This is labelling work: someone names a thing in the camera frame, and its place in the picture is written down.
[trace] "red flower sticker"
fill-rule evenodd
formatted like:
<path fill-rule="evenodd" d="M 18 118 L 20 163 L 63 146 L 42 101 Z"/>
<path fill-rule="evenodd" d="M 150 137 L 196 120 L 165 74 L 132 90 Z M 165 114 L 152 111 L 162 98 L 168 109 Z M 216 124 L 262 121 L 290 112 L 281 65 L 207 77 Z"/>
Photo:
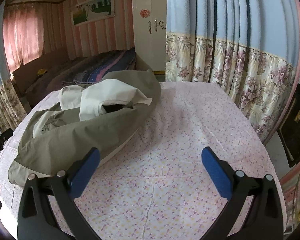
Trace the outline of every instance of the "red flower sticker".
<path fill-rule="evenodd" d="M 150 11 L 148 9 L 142 9 L 140 15 L 142 18 L 148 18 L 150 16 Z"/>

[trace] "wardrobe door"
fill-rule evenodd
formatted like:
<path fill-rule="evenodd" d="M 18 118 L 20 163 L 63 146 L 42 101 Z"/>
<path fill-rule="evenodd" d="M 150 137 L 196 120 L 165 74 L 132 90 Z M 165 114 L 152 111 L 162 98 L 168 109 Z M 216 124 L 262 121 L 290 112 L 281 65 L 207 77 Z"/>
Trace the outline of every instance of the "wardrobe door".
<path fill-rule="evenodd" d="M 165 71 L 166 68 L 166 24 L 167 0 L 151 0 L 152 11 L 152 69 Z"/>
<path fill-rule="evenodd" d="M 132 0 L 132 13 L 137 69 L 149 69 L 153 66 L 151 0 Z"/>

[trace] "mattress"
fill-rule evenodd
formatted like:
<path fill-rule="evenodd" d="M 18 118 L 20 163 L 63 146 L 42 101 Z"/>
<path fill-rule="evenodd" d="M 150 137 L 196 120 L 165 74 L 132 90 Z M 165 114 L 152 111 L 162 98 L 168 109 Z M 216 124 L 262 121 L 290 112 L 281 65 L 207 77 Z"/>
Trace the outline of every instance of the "mattress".
<path fill-rule="evenodd" d="M 211 83 L 161 83 L 161 99 L 151 116 L 112 159 L 99 167 L 75 203 L 103 239 L 200 239 L 226 204 L 201 162 L 210 146 L 221 160 L 248 176 L 270 173 L 284 199 L 268 153 L 249 121 Z M 35 111 L 57 103 L 50 93 L 22 121 L 0 154 L 1 199 L 17 217 L 22 187 L 8 181 L 22 133 Z M 70 233 L 54 197 L 57 221 Z M 237 232 L 251 198 L 231 233 Z"/>

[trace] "blue gripper pad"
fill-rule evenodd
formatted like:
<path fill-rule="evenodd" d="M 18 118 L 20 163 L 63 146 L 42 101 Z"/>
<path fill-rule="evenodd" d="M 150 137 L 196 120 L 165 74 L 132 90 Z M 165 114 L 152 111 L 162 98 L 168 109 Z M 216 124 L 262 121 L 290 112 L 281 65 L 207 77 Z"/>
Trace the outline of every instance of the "blue gripper pad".
<path fill-rule="evenodd" d="M 224 172 L 216 158 L 217 157 L 210 147 L 205 147 L 202 150 L 201 159 L 203 166 L 206 168 L 221 197 L 230 200 L 232 196 L 231 180 Z"/>
<path fill-rule="evenodd" d="M 100 153 L 98 149 L 93 149 L 87 157 L 82 160 L 80 169 L 69 182 L 69 195 L 72 199 L 80 197 L 91 179 L 93 173 L 100 163 Z"/>

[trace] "picture frame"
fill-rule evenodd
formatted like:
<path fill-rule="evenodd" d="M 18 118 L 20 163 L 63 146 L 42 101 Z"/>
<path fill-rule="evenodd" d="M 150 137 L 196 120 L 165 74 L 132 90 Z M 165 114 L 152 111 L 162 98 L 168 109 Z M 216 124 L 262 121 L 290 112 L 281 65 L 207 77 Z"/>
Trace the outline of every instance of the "picture frame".
<path fill-rule="evenodd" d="M 87 0 L 78 3 L 71 11 L 74 26 L 114 17 L 114 0 Z"/>

